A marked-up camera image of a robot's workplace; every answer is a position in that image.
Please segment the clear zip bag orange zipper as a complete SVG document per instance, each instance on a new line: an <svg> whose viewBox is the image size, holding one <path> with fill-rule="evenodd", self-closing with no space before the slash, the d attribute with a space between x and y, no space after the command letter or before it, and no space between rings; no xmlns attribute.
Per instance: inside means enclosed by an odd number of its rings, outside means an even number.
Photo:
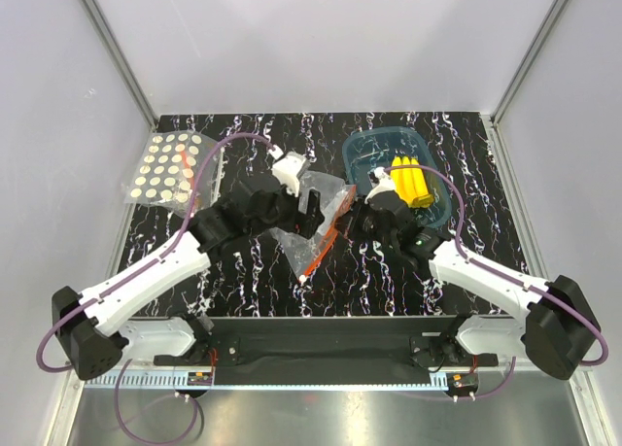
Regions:
<svg viewBox="0 0 622 446"><path fill-rule="evenodd" d="M280 244L285 257L300 284L304 284L320 265L337 237L335 221L345 214L355 196L356 187L330 174L307 171L301 178L301 207L306 210L309 192L320 194L320 212L324 219L309 239L278 228L270 230L271 236Z"/></svg>

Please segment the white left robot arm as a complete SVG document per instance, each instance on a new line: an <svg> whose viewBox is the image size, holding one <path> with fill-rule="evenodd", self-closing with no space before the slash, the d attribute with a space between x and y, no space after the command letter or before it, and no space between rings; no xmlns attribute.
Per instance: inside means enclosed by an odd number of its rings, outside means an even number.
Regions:
<svg viewBox="0 0 622 446"><path fill-rule="evenodd" d="M121 327L144 305L209 269L241 238L278 228L309 239L324 219L316 189L300 197L279 185L240 187L198 211L175 236L123 272L82 292L69 286L56 291L51 335L69 369L82 381L94 379L121 361L129 345Z"/></svg>

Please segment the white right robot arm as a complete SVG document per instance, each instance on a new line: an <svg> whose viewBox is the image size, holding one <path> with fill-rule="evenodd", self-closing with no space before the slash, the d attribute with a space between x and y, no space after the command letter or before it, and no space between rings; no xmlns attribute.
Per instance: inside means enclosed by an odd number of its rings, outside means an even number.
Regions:
<svg viewBox="0 0 622 446"><path fill-rule="evenodd" d="M545 374L568 380L587 363L601 327L580 286L512 270L468 249L454 236L421 225L393 192L358 199L336 221L351 240L375 241L414 267L422 279L462 288L503 316L459 315L423 348L423 366L459 365L480 355L526 358Z"/></svg>

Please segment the clear bag with round stickers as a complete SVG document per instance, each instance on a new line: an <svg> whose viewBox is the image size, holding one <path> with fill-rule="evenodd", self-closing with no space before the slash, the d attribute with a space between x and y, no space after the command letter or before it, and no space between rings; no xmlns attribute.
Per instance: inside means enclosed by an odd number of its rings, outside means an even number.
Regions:
<svg viewBox="0 0 622 446"><path fill-rule="evenodd" d="M206 155L216 141L192 131L152 133L125 187L127 203L155 205L184 216L219 197L223 155Z"/></svg>

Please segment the yellow toy banana bunch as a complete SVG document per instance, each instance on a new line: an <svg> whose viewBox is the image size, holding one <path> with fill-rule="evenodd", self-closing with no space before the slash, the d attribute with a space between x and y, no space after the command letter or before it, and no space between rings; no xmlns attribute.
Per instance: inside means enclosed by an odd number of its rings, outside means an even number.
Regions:
<svg viewBox="0 0 622 446"><path fill-rule="evenodd" d="M396 156L390 173L398 196L411 208L429 208L433 195L429 192L424 173L416 157Z"/></svg>

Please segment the teal transparent plastic container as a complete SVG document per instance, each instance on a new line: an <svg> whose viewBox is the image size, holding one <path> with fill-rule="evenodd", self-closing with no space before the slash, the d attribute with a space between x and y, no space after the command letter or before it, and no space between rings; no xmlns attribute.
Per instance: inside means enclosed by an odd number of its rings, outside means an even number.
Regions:
<svg viewBox="0 0 622 446"><path fill-rule="evenodd" d="M437 169L424 139L412 128L379 127L353 132L342 146L342 156L348 183L357 187L359 196L372 190L370 173L378 166L392 165L396 156L414 157L420 164ZM446 184L435 174L423 173L434 203L428 208L416 209L422 225L441 228L452 213L451 195Z"/></svg>

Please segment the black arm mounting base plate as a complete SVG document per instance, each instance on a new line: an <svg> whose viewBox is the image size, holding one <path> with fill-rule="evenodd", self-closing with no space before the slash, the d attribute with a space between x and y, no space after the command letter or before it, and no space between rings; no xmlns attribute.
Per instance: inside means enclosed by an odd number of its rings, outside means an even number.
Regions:
<svg viewBox="0 0 622 446"><path fill-rule="evenodd" d="M89 378L122 362L160 369L213 366L220 387L338 390L443 388L450 372L495 369L528 354L527 325L506 316L130 320L89 343Z"/></svg>

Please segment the aluminium frame rail front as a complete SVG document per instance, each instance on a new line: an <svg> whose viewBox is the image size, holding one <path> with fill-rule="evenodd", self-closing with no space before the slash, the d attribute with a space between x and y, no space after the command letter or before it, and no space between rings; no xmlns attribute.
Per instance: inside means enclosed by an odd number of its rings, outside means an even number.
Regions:
<svg viewBox="0 0 622 446"><path fill-rule="evenodd" d="M92 389L175 390L199 396L213 390L457 391L477 388L477 372L506 356L480 355L458 365L425 368L423 348L438 333L237 333L215 335L195 356L158 352L116 365L85 381Z"/></svg>

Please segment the left aluminium frame post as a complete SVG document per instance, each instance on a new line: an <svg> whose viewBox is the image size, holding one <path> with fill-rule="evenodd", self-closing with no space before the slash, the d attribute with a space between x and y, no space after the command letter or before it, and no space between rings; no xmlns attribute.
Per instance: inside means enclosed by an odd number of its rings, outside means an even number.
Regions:
<svg viewBox="0 0 622 446"><path fill-rule="evenodd" d="M156 128L159 116L149 102L145 91L125 57L115 33L106 19L105 14L97 0L79 0L88 19L92 23L104 49L111 57L121 80L128 90L133 102L137 106L141 116L151 129Z"/></svg>

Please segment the aluminium frame post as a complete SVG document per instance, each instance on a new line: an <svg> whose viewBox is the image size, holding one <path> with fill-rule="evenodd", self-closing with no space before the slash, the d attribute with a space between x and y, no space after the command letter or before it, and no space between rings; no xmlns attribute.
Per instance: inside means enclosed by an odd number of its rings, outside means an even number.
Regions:
<svg viewBox="0 0 622 446"><path fill-rule="evenodd" d="M531 40L524 56L514 72L506 90L502 94L500 102L490 115L493 126L501 123L523 83L530 75L538 57L548 42L558 22L561 20L571 0L553 0L543 21L538 27L534 38Z"/></svg>
<svg viewBox="0 0 622 446"><path fill-rule="evenodd" d="M128 90L133 102L137 106L141 116L151 129L156 128L159 116L149 102L145 91L125 57L115 33L106 19L105 14L97 0L79 0L88 19L92 23L104 49L111 57L121 80Z"/></svg>

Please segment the right aluminium frame post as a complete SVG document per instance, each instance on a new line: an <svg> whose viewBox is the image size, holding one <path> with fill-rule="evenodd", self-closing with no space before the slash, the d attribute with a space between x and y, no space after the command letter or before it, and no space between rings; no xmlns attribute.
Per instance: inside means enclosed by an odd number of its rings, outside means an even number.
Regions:
<svg viewBox="0 0 622 446"><path fill-rule="evenodd" d="M538 57L548 42L558 22L561 20L571 0L553 0L543 21L538 27L534 38L531 40L524 56L514 72L506 90L502 94L500 102L490 115L493 126L501 123L523 83L530 75Z"/></svg>

